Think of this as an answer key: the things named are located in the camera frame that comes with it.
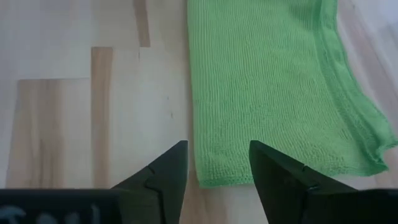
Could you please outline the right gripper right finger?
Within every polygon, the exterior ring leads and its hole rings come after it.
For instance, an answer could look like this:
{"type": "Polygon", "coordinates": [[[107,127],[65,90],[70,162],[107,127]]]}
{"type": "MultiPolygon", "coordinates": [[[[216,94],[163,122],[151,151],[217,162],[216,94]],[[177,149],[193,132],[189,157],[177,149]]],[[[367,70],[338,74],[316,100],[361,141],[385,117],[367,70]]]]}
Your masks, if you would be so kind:
{"type": "Polygon", "coordinates": [[[269,223],[397,223],[397,189],[357,190],[260,141],[249,161],[269,223]]]}

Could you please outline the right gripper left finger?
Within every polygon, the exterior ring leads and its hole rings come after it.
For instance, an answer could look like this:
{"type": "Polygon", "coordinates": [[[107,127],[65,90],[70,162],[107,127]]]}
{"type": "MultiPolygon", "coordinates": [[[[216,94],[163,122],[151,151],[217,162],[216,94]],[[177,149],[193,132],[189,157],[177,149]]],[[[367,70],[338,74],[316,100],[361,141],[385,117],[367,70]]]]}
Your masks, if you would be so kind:
{"type": "Polygon", "coordinates": [[[188,141],[110,189],[2,189],[1,223],[178,223],[188,141]]]}

